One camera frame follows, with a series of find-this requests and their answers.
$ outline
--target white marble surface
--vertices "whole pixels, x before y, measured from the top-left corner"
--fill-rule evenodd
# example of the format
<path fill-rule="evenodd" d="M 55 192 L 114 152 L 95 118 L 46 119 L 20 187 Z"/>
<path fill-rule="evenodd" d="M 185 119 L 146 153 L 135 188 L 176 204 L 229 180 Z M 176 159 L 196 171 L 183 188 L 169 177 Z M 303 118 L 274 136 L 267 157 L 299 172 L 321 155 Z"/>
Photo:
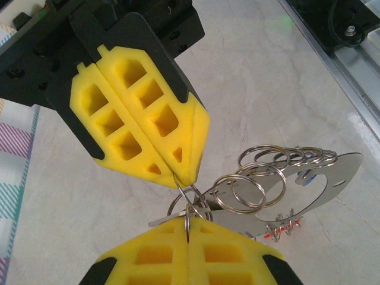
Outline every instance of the white marble surface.
<path fill-rule="evenodd" d="M 378 284 L 380 144 L 277 1 L 195 0 L 206 36 L 178 57 L 212 118 L 205 189 L 238 154 L 314 145 L 364 161 L 350 185 L 275 244 L 305 284 Z M 148 230 L 176 191 L 102 169 L 42 109 L 8 284 L 77 284 L 108 249 Z"/>
<path fill-rule="evenodd" d="M 1 12 L 0 23 L 14 28 L 13 19 L 21 12 L 35 15 L 44 6 L 46 0 L 12 0 Z"/>

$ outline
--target yellow foam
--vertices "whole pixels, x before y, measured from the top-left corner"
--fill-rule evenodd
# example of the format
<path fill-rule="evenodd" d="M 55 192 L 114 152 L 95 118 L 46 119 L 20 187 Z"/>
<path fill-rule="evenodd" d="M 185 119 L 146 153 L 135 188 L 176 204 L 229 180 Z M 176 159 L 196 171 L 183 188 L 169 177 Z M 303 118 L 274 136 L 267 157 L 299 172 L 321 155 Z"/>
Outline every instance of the yellow foam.
<path fill-rule="evenodd" d="M 72 79 L 70 108 L 104 151 L 106 168 L 175 187 L 172 171 L 123 107 L 95 64 L 78 66 Z"/>
<path fill-rule="evenodd" d="M 262 256 L 273 248 L 200 218 L 176 218 L 103 254 L 117 259 L 106 285 L 277 285 Z"/>
<path fill-rule="evenodd" d="M 99 70 L 118 94 L 154 148 L 184 185 L 195 183 L 210 117 L 189 93 L 178 101 L 144 50 L 98 48 Z"/>
<path fill-rule="evenodd" d="M 210 117 L 189 93 L 181 103 L 143 50 L 98 48 L 96 65 L 78 66 L 70 108 L 106 157 L 99 165 L 162 185 L 195 183 Z"/>

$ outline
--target striped cloth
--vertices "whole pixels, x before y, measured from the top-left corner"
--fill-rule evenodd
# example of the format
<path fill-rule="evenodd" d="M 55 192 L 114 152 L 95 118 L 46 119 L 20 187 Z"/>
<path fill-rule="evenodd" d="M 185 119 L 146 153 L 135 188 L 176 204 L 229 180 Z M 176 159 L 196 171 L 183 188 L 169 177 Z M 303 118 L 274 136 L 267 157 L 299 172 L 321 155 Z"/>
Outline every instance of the striped cloth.
<path fill-rule="evenodd" d="M 0 46 L 15 31 L 0 24 Z M 7 279 L 39 106 L 0 99 L 0 285 Z"/>

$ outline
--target metal key ring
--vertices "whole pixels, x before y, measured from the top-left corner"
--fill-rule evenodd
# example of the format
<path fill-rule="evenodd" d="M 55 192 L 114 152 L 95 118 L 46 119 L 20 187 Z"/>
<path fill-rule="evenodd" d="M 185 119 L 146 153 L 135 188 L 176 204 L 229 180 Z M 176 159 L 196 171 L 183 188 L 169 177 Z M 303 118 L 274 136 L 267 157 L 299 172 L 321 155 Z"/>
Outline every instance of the metal key ring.
<path fill-rule="evenodd" d="M 267 167 L 267 168 L 273 169 L 273 171 L 277 172 L 277 174 L 280 175 L 281 180 L 283 182 L 283 189 L 281 190 L 281 193 L 276 198 L 274 198 L 272 201 L 267 202 L 265 204 L 265 208 L 267 208 L 267 207 L 273 206 L 274 204 L 278 203 L 284 197 L 285 192 L 286 192 L 286 178 L 285 178 L 285 176 L 281 170 L 279 170 L 277 167 L 275 167 L 269 163 L 265 163 L 265 162 L 248 163 L 248 164 L 244 165 L 241 169 L 239 169 L 235 174 L 240 175 L 242 172 L 244 172 L 246 170 L 255 169 L 257 167 Z"/>
<path fill-rule="evenodd" d="M 186 215 L 185 215 L 185 231 L 186 231 L 186 237 L 189 243 L 189 237 L 190 237 L 190 205 L 186 205 Z"/>
<path fill-rule="evenodd" d="M 244 157 L 246 157 L 248 154 L 253 153 L 254 151 L 258 151 L 258 150 L 272 150 L 272 151 L 278 151 L 279 153 L 284 154 L 284 156 L 286 156 L 287 164 L 286 164 L 286 166 L 284 166 L 284 168 L 282 170 L 287 168 L 291 163 L 290 154 L 283 147 L 279 147 L 277 145 L 272 145 L 272 144 L 262 144 L 262 145 L 257 145 L 257 146 L 251 147 L 251 148 L 243 151 L 239 155 L 239 158 L 237 159 L 237 165 L 241 168 L 242 167 L 242 160 L 244 159 Z M 272 175 L 273 174 L 273 172 L 255 172 L 255 174 L 256 173 L 259 175 Z"/>
<path fill-rule="evenodd" d="M 252 179 L 252 182 L 253 182 L 253 185 L 255 185 L 263 194 L 265 194 L 265 190 L 263 189 L 263 187 L 256 181 L 254 181 Z M 246 205 L 247 207 L 249 208 L 257 208 L 259 207 L 261 204 L 256 204 L 256 203 L 252 203 L 252 202 L 248 202 L 247 200 L 243 199 L 241 196 L 239 196 L 235 190 L 233 189 L 233 184 L 234 183 L 231 183 L 230 184 L 230 189 L 232 191 L 232 194 L 233 196 L 242 204 Z"/>
<path fill-rule="evenodd" d="M 316 155 L 316 157 L 308 157 L 304 164 L 311 164 L 311 163 L 319 163 L 323 161 L 324 159 L 324 152 L 321 148 L 318 147 L 296 147 L 296 149 L 301 150 L 304 152 L 306 155 L 311 154 L 311 155 Z"/>
<path fill-rule="evenodd" d="M 293 220 L 291 218 L 284 218 L 282 214 L 277 215 L 276 221 L 282 221 L 282 228 L 284 229 L 286 235 L 290 236 L 293 231 Z"/>
<path fill-rule="evenodd" d="M 208 211 L 205 213 L 206 220 L 213 221 L 213 214 L 211 213 L 210 206 L 208 205 L 208 203 L 206 201 L 204 201 L 204 198 L 201 198 L 201 196 L 202 196 L 201 192 L 198 190 L 197 187 L 195 187 L 195 185 L 190 185 L 190 187 L 191 187 L 190 189 L 183 190 L 183 193 L 187 194 L 189 192 L 193 192 L 195 194 L 194 203 L 195 203 L 195 201 L 197 201 L 201 204 L 202 208 L 207 209 Z M 172 201 L 172 203 L 169 205 L 169 208 L 167 209 L 167 214 L 166 214 L 167 216 L 170 216 L 173 213 L 174 207 L 176 206 L 176 204 L 179 202 L 179 200 L 181 198 L 183 198 L 183 196 L 182 196 L 182 194 L 179 194 Z"/>
<path fill-rule="evenodd" d="M 224 181 L 227 181 L 227 180 L 244 180 L 244 181 L 247 181 L 249 183 L 252 183 L 254 184 L 253 180 L 249 177 L 246 177 L 244 175 L 237 175 L 237 174 L 231 174 L 231 175 L 224 175 L 222 177 L 219 177 L 214 185 L 219 185 L 221 183 L 223 183 Z M 213 193 L 213 197 L 214 197 L 214 200 L 215 202 L 221 206 L 223 209 L 227 210 L 227 211 L 230 211 L 231 213 L 235 213 L 235 214 L 239 214 L 239 215 L 247 215 L 247 214 L 253 214 L 253 213 L 257 213 L 258 211 L 262 210 L 262 208 L 264 208 L 264 205 L 265 203 L 267 202 L 267 196 L 265 195 L 265 191 L 262 192 L 262 201 L 261 203 L 257 206 L 257 208 L 254 208 L 252 210 L 241 210 L 241 209 L 237 209 L 235 207 L 232 207 L 232 206 L 229 206 L 227 205 L 226 203 L 224 203 L 218 196 L 217 196 L 217 193 L 216 193 L 216 190 L 215 188 L 212 190 L 212 193 Z"/>
<path fill-rule="evenodd" d="M 258 159 L 260 159 L 261 157 L 266 156 L 267 154 L 273 154 L 273 153 L 278 153 L 278 152 L 279 151 L 277 151 L 277 150 L 263 150 L 263 151 L 260 151 L 258 154 L 255 155 L 254 162 L 261 162 L 261 161 L 258 161 Z M 289 152 L 290 160 L 273 161 L 274 163 L 277 163 L 277 162 L 286 162 L 285 165 L 282 165 L 282 166 L 279 166 L 279 167 L 276 166 L 279 170 L 284 171 L 288 166 L 292 165 L 292 159 L 294 157 L 292 157 L 292 155 L 290 155 L 290 153 L 291 152 Z M 277 156 L 285 156 L 285 154 L 284 153 L 278 153 L 278 154 L 275 155 L 275 157 L 277 157 Z M 256 176 L 267 176 L 267 175 L 273 175 L 274 172 L 270 172 L 270 171 L 261 171 L 261 172 L 260 171 L 256 171 L 256 172 L 254 172 L 252 174 L 254 174 Z"/>
<path fill-rule="evenodd" d="M 279 228 L 276 228 L 271 223 L 267 223 L 266 227 L 267 233 L 272 237 L 272 240 L 274 242 L 278 242 L 281 238 L 281 226 Z"/>
<path fill-rule="evenodd" d="M 322 167 L 327 167 L 327 166 L 332 166 L 338 160 L 338 154 L 335 151 L 333 151 L 333 150 L 323 150 L 323 154 L 324 154 L 325 157 L 327 157 L 327 159 L 323 159 L 322 162 L 323 163 L 325 163 L 325 162 L 331 162 L 331 163 L 324 164 L 322 166 L 315 166 L 315 167 L 313 167 L 314 169 L 322 168 Z"/>
<path fill-rule="evenodd" d="M 285 150 L 287 150 L 289 153 L 293 153 L 290 155 L 290 165 L 291 166 L 294 166 L 294 167 L 297 167 L 297 166 L 301 166 L 302 164 L 304 164 L 304 162 L 306 162 L 307 160 L 307 157 L 306 157 L 306 154 L 296 148 L 291 148 L 291 147 L 284 147 Z M 278 161 L 279 158 L 283 157 L 284 154 L 282 153 L 279 153 L 277 155 L 275 155 L 273 157 L 273 162 L 285 162 L 285 160 L 280 160 Z"/>
<path fill-rule="evenodd" d="M 173 175 L 173 178 L 174 178 L 174 183 L 176 184 L 176 186 L 177 186 L 177 188 L 178 188 L 180 194 L 182 195 L 182 197 L 184 197 L 184 198 L 186 199 L 187 203 L 190 205 L 190 207 L 192 208 L 192 210 L 193 210 L 198 216 L 200 216 L 202 219 L 205 219 L 205 220 L 206 220 L 206 218 L 204 218 L 204 217 L 201 215 L 201 213 L 197 210 L 197 208 L 195 208 L 194 205 L 191 203 L 190 199 L 186 196 L 186 194 L 184 193 L 182 187 L 181 187 L 180 184 L 178 183 L 178 178 L 177 178 L 177 176 L 176 176 L 175 174 Z"/>

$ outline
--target black plastic part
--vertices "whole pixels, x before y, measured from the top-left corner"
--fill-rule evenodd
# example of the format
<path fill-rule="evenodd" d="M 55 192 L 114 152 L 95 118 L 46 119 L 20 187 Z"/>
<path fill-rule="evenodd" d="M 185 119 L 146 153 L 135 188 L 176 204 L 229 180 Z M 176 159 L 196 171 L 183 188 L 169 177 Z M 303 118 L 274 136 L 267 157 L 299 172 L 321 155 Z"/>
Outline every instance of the black plastic part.
<path fill-rule="evenodd" d="M 95 263 L 87 271 L 79 285 L 105 285 L 116 262 L 116 258 L 109 257 Z"/>
<path fill-rule="evenodd" d="M 196 94 L 181 69 L 140 14 L 128 13 L 110 30 L 104 31 L 85 3 L 73 13 L 71 25 L 93 62 L 100 59 L 97 48 L 102 44 L 108 50 L 115 46 L 141 49 L 148 53 L 181 103 L 187 102 L 189 91 Z"/>
<path fill-rule="evenodd" d="M 38 104 L 54 109 L 46 100 L 49 89 L 46 83 L 50 86 L 52 81 L 61 80 L 57 78 L 57 69 L 67 79 L 65 74 L 69 72 L 65 72 L 66 70 L 76 67 L 80 62 L 91 62 L 88 61 L 83 46 L 76 51 L 81 41 L 72 30 L 69 20 L 71 14 L 83 3 L 88 6 L 104 31 L 112 29 L 129 12 L 139 11 L 146 17 L 153 31 L 162 37 L 169 34 L 170 29 L 179 30 L 180 40 L 190 47 L 204 36 L 190 0 L 176 0 L 175 8 L 171 9 L 168 7 L 168 0 L 47 0 L 46 5 L 50 9 L 48 14 L 37 23 L 34 18 L 30 20 L 0 48 L 1 98 L 27 106 Z M 124 26 L 118 31 L 117 37 L 121 41 L 127 37 L 126 24 L 128 23 L 124 22 Z M 165 39 L 164 48 L 175 58 L 180 54 L 178 44 L 175 40 Z M 73 61 L 60 57 L 68 50 L 75 53 Z"/>
<path fill-rule="evenodd" d="M 328 29 L 328 16 L 333 0 L 286 0 L 301 18 L 313 37 L 326 53 L 332 53 L 343 45 L 336 41 Z M 334 27 L 339 38 L 353 43 L 361 34 L 344 35 L 348 26 L 360 26 L 365 33 L 380 27 L 380 19 L 360 0 L 339 0 L 334 13 Z"/>
<path fill-rule="evenodd" d="M 20 30 L 26 23 L 29 22 L 31 17 L 24 12 L 19 13 L 14 19 L 13 19 L 13 25 L 15 26 L 16 30 Z"/>
<path fill-rule="evenodd" d="M 176 54 L 184 52 L 192 42 L 198 41 L 200 36 L 204 37 L 204 32 L 198 14 L 192 7 L 157 35 L 162 44 L 166 46 L 166 50 L 170 54 Z"/>
<path fill-rule="evenodd" d="M 262 258 L 278 285 L 303 285 L 286 261 L 272 255 L 264 255 Z"/>
<path fill-rule="evenodd" d="M 104 159 L 105 153 L 103 150 L 69 108 L 70 97 L 67 96 L 67 94 L 70 94 L 71 91 L 71 80 L 68 80 L 60 86 L 59 90 L 55 90 L 55 87 L 56 85 L 48 90 L 48 94 L 51 94 L 48 97 L 51 105 L 60 114 L 65 123 L 69 126 L 70 130 L 88 151 L 89 155 L 95 159 Z"/>
<path fill-rule="evenodd" d="M 12 0 L 0 0 L 0 10 L 10 2 L 12 2 Z"/>

